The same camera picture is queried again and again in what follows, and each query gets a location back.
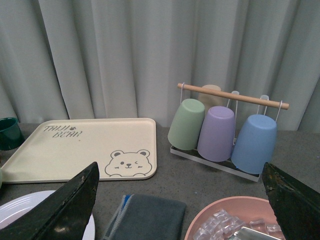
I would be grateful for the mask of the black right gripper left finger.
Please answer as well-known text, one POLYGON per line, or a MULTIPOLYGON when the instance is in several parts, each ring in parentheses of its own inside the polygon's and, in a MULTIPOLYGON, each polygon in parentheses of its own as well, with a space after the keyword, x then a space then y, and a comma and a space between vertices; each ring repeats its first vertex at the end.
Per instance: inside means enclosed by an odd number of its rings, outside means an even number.
POLYGON ((81 240, 92 215, 100 172, 92 162, 0 231, 2 240, 81 240))

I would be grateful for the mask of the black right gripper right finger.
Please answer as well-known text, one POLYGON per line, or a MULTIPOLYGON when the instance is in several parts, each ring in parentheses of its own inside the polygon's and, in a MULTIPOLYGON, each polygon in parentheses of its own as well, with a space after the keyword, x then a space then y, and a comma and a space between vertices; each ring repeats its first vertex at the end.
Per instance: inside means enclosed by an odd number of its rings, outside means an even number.
POLYGON ((285 239, 318 240, 320 194, 268 162, 261 178, 285 239))

